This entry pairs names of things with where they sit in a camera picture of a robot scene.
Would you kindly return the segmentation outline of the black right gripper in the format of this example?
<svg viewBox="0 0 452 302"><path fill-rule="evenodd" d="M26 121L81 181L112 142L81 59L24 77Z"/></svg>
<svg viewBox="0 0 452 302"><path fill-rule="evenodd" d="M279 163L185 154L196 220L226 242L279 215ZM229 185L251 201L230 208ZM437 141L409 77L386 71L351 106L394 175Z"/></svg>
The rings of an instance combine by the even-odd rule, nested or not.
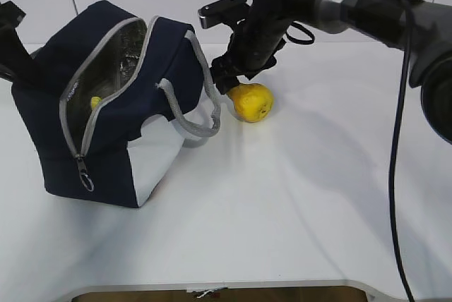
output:
<svg viewBox="0 0 452 302"><path fill-rule="evenodd" d="M285 21L270 20L260 25L245 20L230 37L227 51L212 61L210 74L221 95L237 87L238 76L251 80L274 67L276 52L285 45Z"/></svg>

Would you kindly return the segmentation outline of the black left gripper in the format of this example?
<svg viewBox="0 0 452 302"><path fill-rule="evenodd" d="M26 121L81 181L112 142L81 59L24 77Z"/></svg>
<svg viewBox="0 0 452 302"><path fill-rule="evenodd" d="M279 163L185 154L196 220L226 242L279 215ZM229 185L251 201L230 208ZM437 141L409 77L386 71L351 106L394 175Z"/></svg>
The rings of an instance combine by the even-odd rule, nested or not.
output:
<svg viewBox="0 0 452 302"><path fill-rule="evenodd" d="M16 85L42 87L42 69L26 51L16 32L26 13L12 1L7 1L0 5L0 16L1 78Z"/></svg>

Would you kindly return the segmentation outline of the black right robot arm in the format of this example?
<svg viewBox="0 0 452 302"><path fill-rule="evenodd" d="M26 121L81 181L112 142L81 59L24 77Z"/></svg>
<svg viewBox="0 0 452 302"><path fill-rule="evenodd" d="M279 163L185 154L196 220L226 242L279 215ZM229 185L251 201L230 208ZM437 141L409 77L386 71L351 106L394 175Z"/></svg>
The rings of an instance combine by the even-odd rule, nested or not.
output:
<svg viewBox="0 0 452 302"><path fill-rule="evenodd" d="M451 139L451 7L424 0L219 0L199 12L203 28L232 29L227 51L214 59L213 81L221 94L272 68L275 53L295 27L329 34L356 30L411 57L408 83L421 90L424 116L444 140Z"/></svg>

